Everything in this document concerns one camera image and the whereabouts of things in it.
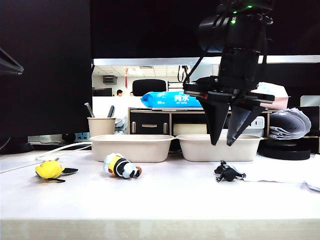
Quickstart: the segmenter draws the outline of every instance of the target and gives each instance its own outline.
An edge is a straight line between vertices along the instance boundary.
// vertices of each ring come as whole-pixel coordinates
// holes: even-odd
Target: red decoration
[[[127,89],[128,88],[128,67],[125,67],[124,68],[124,72],[125,72],[125,75],[124,75],[124,80],[125,80],[125,88]]]

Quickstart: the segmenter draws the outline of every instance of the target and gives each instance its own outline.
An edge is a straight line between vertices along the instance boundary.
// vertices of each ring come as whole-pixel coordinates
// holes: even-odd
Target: pencil cup
[[[90,137],[115,133],[115,117],[88,117]]]

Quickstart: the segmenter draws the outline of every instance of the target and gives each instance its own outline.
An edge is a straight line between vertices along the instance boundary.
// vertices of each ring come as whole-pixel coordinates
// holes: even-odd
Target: figurine
[[[232,167],[228,166],[225,161],[220,162],[221,165],[214,170],[215,174],[220,174],[220,176],[217,176],[215,180],[219,183],[223,178],[229,182],[231,182],[236,177],[245,178],[246,174],[239,173],[236,170],[234,170]]]
[[[35,173],[43,179],[54,180],[64,183],[66,180],[58,179],[61,174],[73,174],[77,172],[76,168],[62,167],[61,163],[56,160],[44,161],[35,167]]]
[[[105,173],[111,173],[113,176],[128,178],[137,178],[141,175],[141,167],[135,166],[131,161],[125,159],[120,153],[111,153],[104,159],[103,169]]]

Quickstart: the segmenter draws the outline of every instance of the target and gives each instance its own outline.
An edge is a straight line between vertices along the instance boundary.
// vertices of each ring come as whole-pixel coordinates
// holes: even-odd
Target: drawer
[[[169,134],[169,113],[130,113],[130,134]]]

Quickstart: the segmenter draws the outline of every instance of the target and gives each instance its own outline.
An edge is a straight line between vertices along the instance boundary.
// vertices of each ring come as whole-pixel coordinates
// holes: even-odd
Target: office chair
[[[167,84],[160,79],[139,79],[133,81],[132,91],[134,96],[143,96],[148,92],[165,92]]]

